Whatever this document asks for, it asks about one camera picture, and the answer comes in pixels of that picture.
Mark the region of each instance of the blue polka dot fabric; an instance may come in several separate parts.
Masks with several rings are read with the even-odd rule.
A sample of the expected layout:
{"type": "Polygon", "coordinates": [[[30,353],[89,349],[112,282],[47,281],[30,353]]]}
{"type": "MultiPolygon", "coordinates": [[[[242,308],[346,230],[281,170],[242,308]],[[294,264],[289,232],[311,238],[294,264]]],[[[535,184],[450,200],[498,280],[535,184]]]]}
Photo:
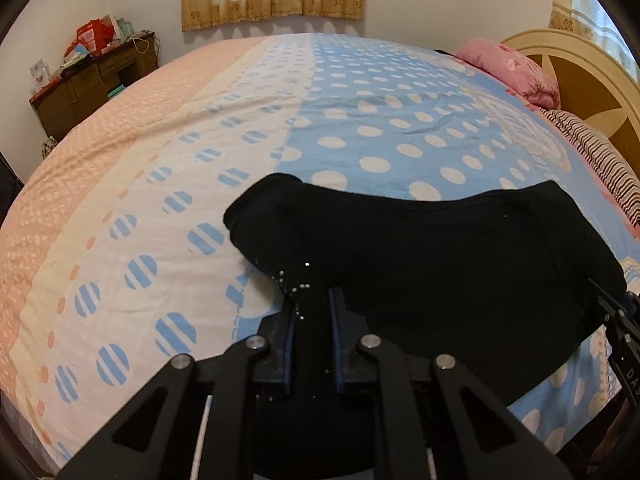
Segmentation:
{"type": "MultiPolygon", "coordinates": [[[[430,201],[555,180],[628,281],[640,280],[640,249],[602,183],[500,82],[455,58],[383,41],[301,34],[255,48],[238,62],[246,66],[230,68],[235,77],[220,76],[194,98],[190,113],[149,128],[163,146],[158,156],[145,158],[145,177],[126,196],[104,204],[113,215],[78,262],[66,297],[73,308],[60,315],[49,353],[52,376],[38,391],[59,465],[169,357],[221,354],[278,311],[279,292],[222,223],[233,200],[275,171],[430,201]]],[[[451,271],[464,289],[473,269],[461,261],[451,271]]],[[[511,411],[558,451],[619,389],[609,353],[598,330],[511,411]]]]}

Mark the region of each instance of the bedsheet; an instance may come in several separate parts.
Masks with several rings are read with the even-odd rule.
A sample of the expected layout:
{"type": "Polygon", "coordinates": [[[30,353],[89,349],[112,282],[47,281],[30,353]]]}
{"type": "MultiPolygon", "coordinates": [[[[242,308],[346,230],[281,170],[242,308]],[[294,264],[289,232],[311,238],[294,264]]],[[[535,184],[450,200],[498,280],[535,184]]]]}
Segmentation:
{"type": "MultiPolygon", "coordinates": [[[[69,133],[2,226],[0,387],[58,465],[171,355],[220,354],[279,308],[222,223],[275,171],[408,200],[553,179],[627,281],[640,277],[636,233],[609,191],[535,107],[490,76],[347,36],[209,45],[69,133]]],[[[473,269],[461,261],[454,271],[464,286],[473,269]]],[[[618,391],[609,352],[600,329],[510,406],[553,452],[618,391]]]]}

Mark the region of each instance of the triangular cutout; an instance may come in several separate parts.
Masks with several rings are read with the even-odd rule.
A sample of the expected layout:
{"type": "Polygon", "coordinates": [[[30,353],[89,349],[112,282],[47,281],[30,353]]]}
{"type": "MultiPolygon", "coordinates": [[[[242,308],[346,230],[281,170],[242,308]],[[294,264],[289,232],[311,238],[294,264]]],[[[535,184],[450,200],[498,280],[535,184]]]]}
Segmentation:
{"type": "Polygon", "coordinates": [[[465,406],[480,451],[492,453],[516,443],[513,431],[471,389],[462,388],[460,399],[465,406]]]}
{"type": "Polygon", "coordinates": [[[166,388],[158,388],[111,438],[114,444],[144,453],[151,444],[160,412],[168,395],[166,388]]]}

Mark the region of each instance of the pillow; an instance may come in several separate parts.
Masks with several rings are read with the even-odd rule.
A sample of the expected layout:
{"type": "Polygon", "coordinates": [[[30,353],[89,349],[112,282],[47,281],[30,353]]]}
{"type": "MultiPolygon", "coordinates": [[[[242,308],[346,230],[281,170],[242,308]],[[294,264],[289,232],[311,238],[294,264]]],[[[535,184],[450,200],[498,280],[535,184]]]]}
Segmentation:
{"type": "Polygon", "coordinates": [[[640,226],[640,180],[607,137],[564,110],[541,110],[587,160],[629,218],[640,226]]]}
{"type": "Polygon", "coordinates": [[[491,40],[467,41],[456,57],[488,72],[511,87],[531,104],[541,108],[558,108],[560,89],[533,60],[491,40]]]}

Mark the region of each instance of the pink floral pillow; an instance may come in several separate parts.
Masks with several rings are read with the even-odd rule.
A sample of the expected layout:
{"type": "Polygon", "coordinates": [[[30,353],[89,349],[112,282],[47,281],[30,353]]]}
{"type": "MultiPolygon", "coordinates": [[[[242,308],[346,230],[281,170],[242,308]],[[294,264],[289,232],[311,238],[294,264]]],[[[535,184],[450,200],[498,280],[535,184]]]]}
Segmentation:
{"type": "Polygon", "coordinates": [[[456,57],[488,72],[512,88],[531,104],[546,109],[558,108],[558,83],[528,57],[491,40],[467,41],[456,57]]]}

